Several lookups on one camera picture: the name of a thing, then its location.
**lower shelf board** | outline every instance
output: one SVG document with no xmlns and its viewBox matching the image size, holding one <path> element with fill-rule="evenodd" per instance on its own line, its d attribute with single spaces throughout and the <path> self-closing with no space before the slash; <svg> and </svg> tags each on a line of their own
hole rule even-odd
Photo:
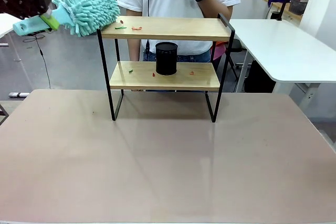
<svg viewBox="0 0 336 224">
<path fill-rule="evenodd" d="M 177 73 L 162 76 L 156 62 L 118 61 L 110 80 L 111 89 L 218 91 L 219 80 L 212 63 L 178 62 Z"/>
</svg>

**wooden shelf board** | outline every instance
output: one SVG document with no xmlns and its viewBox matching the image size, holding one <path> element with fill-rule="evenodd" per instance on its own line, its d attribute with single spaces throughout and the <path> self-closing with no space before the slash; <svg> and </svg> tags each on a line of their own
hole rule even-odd
<svg viewBox="0 0 336 224">
<path fill-rule="evenodd" d="M 119 61 L 110 80 L 111 89 L 218 91 L 219 80 L 211 63 L 178 62 L 177 73 L 162 76 L 156 62 Z"/>
<path fill-rule="evenodd" d="M 272 3 L 272 5 L 275 6 L 275 7 L 277 7 L 278 9 L 281 9 L 281 7 L 282 7 L 282 3 L 277 3 L 277 2 Z M 288 14 L 288 15 L 291 16 L 292 18 L 295 18 L 295 19 L 301 21 L 302 18 L 303 18 L 303 16 L 302 16 L 302 15 L 296 15 L 296 14 L 290 12 L 290 11 L 289 11 L 289 5 L 290 5 L 290 3 L 287 3 L 287 4 L 286 4 L 284 13 Z"/>
<path fill-rule="evenodd" d="M 127 29 L 116 30 L 125 26 Z M 230 31 L 217 18 L 156 18 L 120 16 L 116 23 L 102 30 L 109 39 L 157 39 L 229 41 Z"/>
</svg>

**black bag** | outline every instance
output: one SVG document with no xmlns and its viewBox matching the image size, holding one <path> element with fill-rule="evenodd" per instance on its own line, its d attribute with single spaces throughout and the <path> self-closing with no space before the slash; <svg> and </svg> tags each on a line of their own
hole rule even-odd
<svg viewBox="0 0 336 224">
<path fill-rule="evenodd" d="M 245 80 L 246 93 L 272 93 L 276 82 L 273 81 L 259 65 L 253 61 L 250 73 Z"/>
</svg>

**red debris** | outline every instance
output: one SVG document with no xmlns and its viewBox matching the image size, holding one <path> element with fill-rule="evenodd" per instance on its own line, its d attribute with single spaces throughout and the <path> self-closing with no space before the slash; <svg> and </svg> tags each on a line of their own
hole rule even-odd
<svg viewBox="0 0 336 224">
<path fill-rule="evenodd" d="M 133 31 L 140 31 L 140 30 L 142 30 L 142 27 L 140 26 L 140 27 L 132 27 L 132 30 Z"/>
</svg>

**black cup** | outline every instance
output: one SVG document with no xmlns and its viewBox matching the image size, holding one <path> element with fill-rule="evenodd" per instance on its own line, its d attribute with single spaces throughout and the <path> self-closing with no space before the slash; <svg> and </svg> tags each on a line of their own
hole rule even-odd
<svg viewBox="0 0 336 224">
<path fill-rule="evenodd" d="M 177 44 L 162 42 L 156 44 L 156 72 L 171 76 L 177 72 Z"/>
</svg>

